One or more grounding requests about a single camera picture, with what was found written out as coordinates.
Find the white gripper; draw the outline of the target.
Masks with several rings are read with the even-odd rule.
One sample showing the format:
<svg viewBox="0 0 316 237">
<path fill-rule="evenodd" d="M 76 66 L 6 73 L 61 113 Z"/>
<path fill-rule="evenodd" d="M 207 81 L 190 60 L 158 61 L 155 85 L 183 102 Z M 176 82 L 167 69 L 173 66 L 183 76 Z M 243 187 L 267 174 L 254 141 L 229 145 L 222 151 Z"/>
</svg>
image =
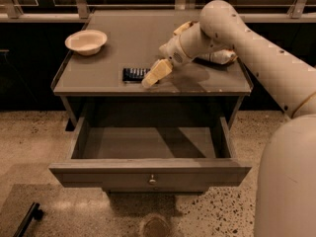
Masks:
<svg viewBox="0 0 316 237">
<path fill-rule="evenodd" d="M 180 35 L 183 31 L 189 29 L 194 24 L 195 23 L 193 21 L 183 23 L 173 31 L 173 36 Z M 159 47 L 159 51 L 166 59 L 159 59 L 152 65 L 150 71 L 141 81 L 141 85 L 144 88 L 150 88 L 160 79 L 168 76 L 172 72 L 172 64 L 175 67 L 180 67 L 192 61 L 192 59 L 183 51 L 179 37 L 173 37 L 168 42 L 162 44 Z"/>
</svg>

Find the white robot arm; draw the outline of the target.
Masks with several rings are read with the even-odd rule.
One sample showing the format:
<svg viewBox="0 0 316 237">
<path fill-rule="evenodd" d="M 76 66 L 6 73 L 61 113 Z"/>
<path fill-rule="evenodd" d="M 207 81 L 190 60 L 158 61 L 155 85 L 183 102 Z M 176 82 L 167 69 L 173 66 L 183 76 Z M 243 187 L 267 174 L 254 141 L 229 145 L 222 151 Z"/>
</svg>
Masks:
<svg viewBox="0 0 316 237">
<path fill-rule="evenodd" d="M 290 117 L 262 154 L 254 237 L 316 237 L 316 69 L 250 30 L 227 2 L 207 3 L 159 47 L 149 88 L 199 56 L 228 47 Z"/>
</svg>

